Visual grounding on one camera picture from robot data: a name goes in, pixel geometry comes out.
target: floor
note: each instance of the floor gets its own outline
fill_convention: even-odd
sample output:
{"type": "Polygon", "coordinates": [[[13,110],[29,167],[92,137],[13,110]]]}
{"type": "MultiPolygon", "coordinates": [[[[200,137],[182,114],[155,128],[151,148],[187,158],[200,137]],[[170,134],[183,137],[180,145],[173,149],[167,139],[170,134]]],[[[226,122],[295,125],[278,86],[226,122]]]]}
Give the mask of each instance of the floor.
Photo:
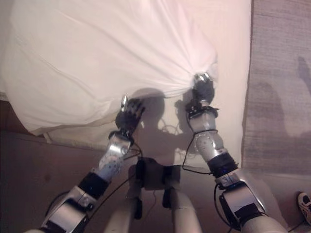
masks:
{"type": "MultiPolygon", "coordinates": [[[[43,138],[24,134],[1,131],[0,136],[2,233],[23,232],[40,226],[53,197],[77,184],[102,155],[93,150],[50,145],[43,138]]],[[[106,194],[127,178],[127,170],[135,162],[135,158],[126,161],[106,194]]],[[[249,174],[254,177],[271,217],[288,229],[302,221],[295,197],[302,190],[311,194],[310,176],[249,174]]],[[[228,227],[221,222],[213,206],[213,177],[183,171],[181,187],[195,206],[204,232],[227,232],[228,227]]],[[[128,185],[122,187],[103,205],[86,233],[102,232],[127,188],[128,185]]],[[[134,221],[132,232],[172,232],[171,213],[161,207],[162,196],[162,190],[155,192],[156,199],[152,191],[142,192],[143,218],[134,221]],[[154,208],[147,214],[154,201],[154,208]]],[[[297,232],[311,232],[311,228],[303,225],[297,232]]]]}
{"type": "Polygon", "coordinates": [[[254,0],[242,166],[311,175],[311,1],[254,0]]]}

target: black cable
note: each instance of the black cable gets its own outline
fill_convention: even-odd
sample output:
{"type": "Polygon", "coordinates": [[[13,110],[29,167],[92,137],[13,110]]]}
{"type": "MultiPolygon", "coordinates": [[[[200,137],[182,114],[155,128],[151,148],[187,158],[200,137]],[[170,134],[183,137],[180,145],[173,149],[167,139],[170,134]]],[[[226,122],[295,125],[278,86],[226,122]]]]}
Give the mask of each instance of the black cable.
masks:
{"type": "Polygon", "coordinates": [[[228,222],[223,218],[223,216],[220,214],[220,212],[219,212],[219,210],[218,210],[217,202],[216,202],[216,190],[217,190],[217,187],[218,187],[218,184],[216,184],[216,185],[215,185],[215,188],[214,188],[214,205],[215,205],[216,212],[217,212],[218,216],[221,218],[221,220],[224,222],[224,224],[227,225],[228,227],[232,228],[232,226],[230,225],[230,223],[228,223],[228,222]]]}
{"type": "Polygon", "coordinates": [[[296,228],[300,227],[301,224],[303,224],[305,222],[305,220],[303,220],[302,222],[300,222],[298,225],[296,225],[295,227],[291,228],[288,232],[292,232],[293,230],[295,230],[296,228]]]}
{"type": "Polygon", "coordinates": [[[190,146],[191,146],[191,144],[192,144],[192,142],[193,142],[193,140],[194,140],[194,137],[195,137],[195,134],[192,136],[192,139],[191,139],[191,141],[190,141],[190,143],[189,143],[189,145],[188,145],[188,147],[187,147],[186,155],[185,155],[185,158],[184,158],[184,161],[183,161],[183,164],[182,164],[181,167],[182,167],[182,169],[185,170],[185,171],[191,171],[191,172],[193,172],[193,173],[203,174],[203,175],[210,175],[210,174],[212,174],[211,172],[194,171],[194,170],[187,169],[187,168],[184,167],[184,166],[185,166],[185,162],[186,162],[186,158],[187,158],[187,154],[188,154],[188,151],[189,151],[189,149],[190,149],[190,146]]]}
{"type": "Polygon", "coordinates": [[[50,204],[49,204],[49,206],[48,206],[48,208],[47,208],[47,210],[46,210],[46,212],[45,212],[44,217],[46,217],[46,216],[48,215],[48,213],[50,212],[51,207],[52,207],[52,205],[54,204],[54,202],[55,202],[57,199],[59,199],[61,196],[65,195],[65,194],[67,194],[67,193],[69,193],[69,191],[62,192],[62,193],[58,194],[58,195],[50,202],[50,204]]]}
{"type": "Polygon", "coordinates": [[[141,156],[141,158],[143,157],[142,150],[141,150],[140,146],[137,145],[137,143],[134,143],[134,145],[137,147],[137,149],[135,149],[135,148],[130,148],[130,151],[137,151],[138,153],[137,153],[137,154],[130,155],[130,156],[128,156],[128,157],[125,157],[124,160],[128,160],[128,159],[131,159],[131,158],[136,157],[136,156],[139,156],[139,155],[141,156]]]}
{"type": "Polygon", "coordinates": [[[141,150],[140,146],[137,145],[136,142],[134,142],[134,145],[138,148],[138,150],[139,150],[139,152],[140,152],[140,154],[141,154],[141,157],[143,157],[142,150],[141,150]]]}
{"type": "Polygon", "coordinates": [[[99,211],[99,209],[101,208],[101,206],[115,193],[117,192],[126,182],[128,182],[131,178],[133,178],[135,176],[135,174],[133,174],[132,176],[130,176],[129,178],[127,178],[125,181],[123,181],[115,190],[113,190],[102,202],[101,204],[97,207],[97,209],[94,211],[94,213],[92,214],[92,216],[89,218],[89,222],[91,221],[91,219],[94,217],[94,215],[97,213],[97,211],[99,211]]]}

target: white fabric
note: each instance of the white fabric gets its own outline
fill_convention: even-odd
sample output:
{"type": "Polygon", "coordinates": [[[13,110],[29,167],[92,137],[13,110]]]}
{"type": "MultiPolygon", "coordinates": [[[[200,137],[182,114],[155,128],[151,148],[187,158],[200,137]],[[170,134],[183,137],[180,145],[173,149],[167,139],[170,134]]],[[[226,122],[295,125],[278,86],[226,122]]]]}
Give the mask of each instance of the white fabric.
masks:
{"type": "Polygon", "coordinates": [[[179,95],[216,53],[174,0],[16,0],[2,64],[29,131],[85,125],[144,88],[179,95]]]}
{"type": "MultiPolygon", "coordinates": [[[[181,0],[189,15],[194,18],[201,30],[216,48],[218,55],[219,80],[212,106],[219,108],[216,126],[224,145],[231,156],[241,165],[242,121],[244,113],[247,77],[250,60],[250,0],[181,0]]],[[[152,157],[164,165],[181,164],[185,148],[191,140],[189,128],[183,127],[184,113],[176,116],[175,102],[182,96],[164,100],[163,115],[156,121],[156,130],[140,127],[137,142],[141,145],[144,156],[152,157]]],[[[157,115],[154,110],[145,117],[151,121],[157,115]]],[[[49,133],[53,142],[103,149],[107,144],[100,127],[79,127],[56,130],[49,133]]],[[[189,156],[193,166],[202,166],[200,156],[189,156]]]]}

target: white shoe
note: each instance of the white shoe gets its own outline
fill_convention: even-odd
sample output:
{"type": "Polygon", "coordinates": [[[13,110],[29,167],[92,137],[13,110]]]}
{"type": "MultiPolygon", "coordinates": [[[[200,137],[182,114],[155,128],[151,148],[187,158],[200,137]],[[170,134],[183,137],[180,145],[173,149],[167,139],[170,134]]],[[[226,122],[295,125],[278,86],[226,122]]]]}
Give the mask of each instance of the white shoe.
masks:
{"type": "Polygon", "coordinates": [[[311,225],[311,200],[309,196],[306,193],[300,193],[298,195],[297,202],[307,223],[311,225]]]}

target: black joint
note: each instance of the black joint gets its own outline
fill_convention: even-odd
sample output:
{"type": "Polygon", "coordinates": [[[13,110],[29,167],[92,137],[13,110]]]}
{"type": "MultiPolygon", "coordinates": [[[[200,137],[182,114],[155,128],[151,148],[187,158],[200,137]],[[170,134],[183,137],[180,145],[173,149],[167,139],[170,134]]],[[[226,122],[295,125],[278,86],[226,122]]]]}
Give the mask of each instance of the black joint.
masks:
{"type": "Polygon", "coordinates": [[[235,215],[240,219],[241,226],[244,226],[252,218],[263,216],[262,212],[259,211],[254,203],[242,207],[235,212],[235,215]]]}
{"type": "Polygon", "coordinates": [[[141,219],[141,217],[142,217],[142,201],[141,199],[137,198],[136,211],[135,211],[134,218],[138,220],[138,219],[141,219]]]}
{"type": "Polygon", "coordinates": [[[212,158],[207,165],[216,178],[238,169],[237,164],[229,153],[220,154],[212,158]]]}
{"type": "Polygon", "coordinates": [[[144,187],[144,178],[146,172],[146,163],[143,160],[138,160],[136,163],[136,179],[142,181],[142,187],[144,187]]]}
{"type": "Polygon", "coordinates": [[[171,192],[173,188],[165,189],[163,194],[162,206],[164,208],[171,208],[171,192]]]}
{"type": "Polygon", "coordinates": [[[104,194],[108,186],[109,183],[107,181],[92,172],[88,173],[78,185],[80,189],[95,199],[98,199],[102,194],[104,194]]]}

